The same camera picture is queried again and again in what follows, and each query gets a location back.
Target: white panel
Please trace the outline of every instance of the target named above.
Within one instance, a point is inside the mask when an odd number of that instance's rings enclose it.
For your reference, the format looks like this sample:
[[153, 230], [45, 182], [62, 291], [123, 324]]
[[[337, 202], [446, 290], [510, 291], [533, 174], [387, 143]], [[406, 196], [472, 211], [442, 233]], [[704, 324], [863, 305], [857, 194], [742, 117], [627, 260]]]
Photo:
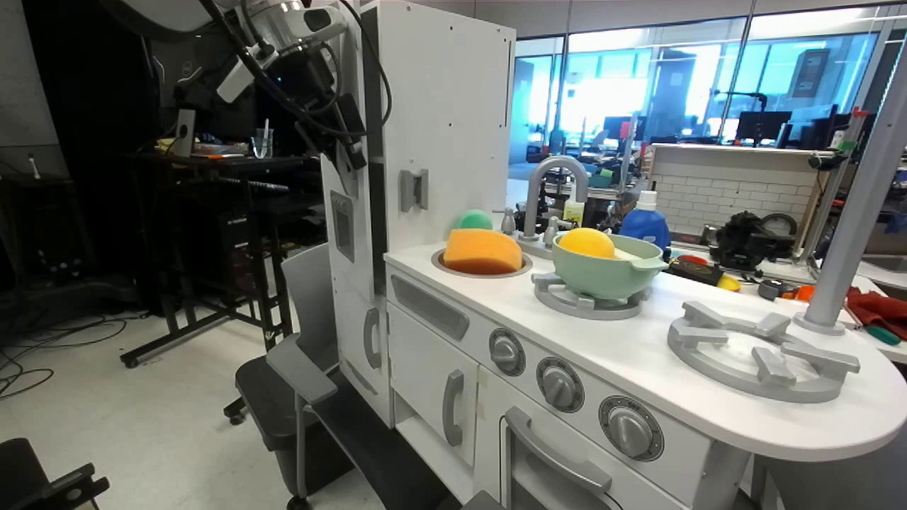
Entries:
[[[374, 310], [353, 290], [337, 290], [336, 281], [336, 313], [337, 313], [337, 351], [347, 379], [364, 395], [374, 413], [392, 426], [392, 373], [388, 373], [388, 337], [387, 327], [372, 327], [372, 342], [365, 347], [365, 313]], [[370, 365], [365, 348], [381, 355], [381, 365]]]
[[[460, 446], [447, 446], [469, 467], [473, 466], [477, 417], [477, 364], [438, 337], [399, 305], [388, 303], [392, 318], [392, 389], [432, 426], [446, 443], [446, 413], [463, 430]], [[463, 392], [446, 402], [447, 378], [463, 378]]]
[[0, 0], [0, 110], [0, 144], [56, 144], [27, 14], [18, 0]]
[[819, 174], [807, 150], [654, 148], [657, 208], [671, 233], [704, 233], [734, 213], [807, 222]]
[[[506, 205], [513, 32], [387, 4], [381, 52], [394, 89], [384, 152], [388, 249], [438, 245], [463, 211]], [[399, 213], [406, 171], [429, 171], [429, 211]]]

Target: green toy bowl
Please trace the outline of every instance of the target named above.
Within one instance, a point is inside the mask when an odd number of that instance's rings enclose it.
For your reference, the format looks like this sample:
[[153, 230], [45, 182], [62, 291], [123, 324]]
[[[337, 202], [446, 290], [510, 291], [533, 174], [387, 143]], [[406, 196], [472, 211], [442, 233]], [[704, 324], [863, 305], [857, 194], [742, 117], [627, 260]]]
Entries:
[[627, 300], [642, 294], [654, 276], [670, 266], [661, 260], [661, 246], [649, 242], [623, 236], [613, 236], [613, 242], [622, 252], [632, 256], [632, 260], [601, 260], [555, 246], [554, 263], [565, 287], [599, 300]]

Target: computer monitor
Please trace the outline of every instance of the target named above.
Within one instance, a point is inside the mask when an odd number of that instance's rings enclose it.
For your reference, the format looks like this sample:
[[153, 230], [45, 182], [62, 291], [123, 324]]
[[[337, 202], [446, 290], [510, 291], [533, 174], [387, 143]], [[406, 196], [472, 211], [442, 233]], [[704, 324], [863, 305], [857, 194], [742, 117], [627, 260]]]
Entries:
[[792, 110], [741, 114], [737, 140], [752, 140], [755, 144], [762, 140], [778, 140], [785, 121], [792, 121]]

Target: toy stove burner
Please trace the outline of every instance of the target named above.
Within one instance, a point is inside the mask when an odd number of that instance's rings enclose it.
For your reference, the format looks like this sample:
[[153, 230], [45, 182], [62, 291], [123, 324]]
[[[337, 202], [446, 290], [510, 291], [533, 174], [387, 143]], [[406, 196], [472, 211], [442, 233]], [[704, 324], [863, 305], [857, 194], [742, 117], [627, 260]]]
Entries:
[[[782, 314], [769, 314], [759, 324], [724, 318], [704, 303], [683, 303], [687, 314], [671, 324], [670, 347], [671, 351], [695, 372], [732, 385], [737, 392], [759, 395], [769, 400], [785, 402], [829, 402], [841, 395], [847, 372], [858, 372], [858, 359], [837, 351], [813, 348], [789, 335], [792, 320]], [[729, 331], [748, 335], [755, 341], [773, 342], [755, 347], [752, 365], [737, 369], [720, 364], [705, 351], [729, 347]], [[789, 356], [796, 356], [810, 365], [810, 373], [796, 373], [789, 365]]]
[[579, 294], [568, 290], [565, 277], [558, 277], [555, 273], [535, 273], [533, 283], [535, 283], [535, 298], [561, 314], [574, 314], [585, 320], [627, 320], [642, 314], [643, 294], [632, 294], [627, 300], [595, 300], [589, 294]]

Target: yellow toy food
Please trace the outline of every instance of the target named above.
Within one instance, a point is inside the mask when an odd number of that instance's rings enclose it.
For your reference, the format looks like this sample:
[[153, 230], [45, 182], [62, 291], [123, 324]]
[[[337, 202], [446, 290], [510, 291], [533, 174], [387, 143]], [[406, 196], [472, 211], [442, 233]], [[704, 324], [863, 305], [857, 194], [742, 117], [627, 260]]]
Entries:
[[574, 256], [615, 260], [619, 249], [609, 236], [599, 230], [569, 230], [561, 236], [558, 246]]

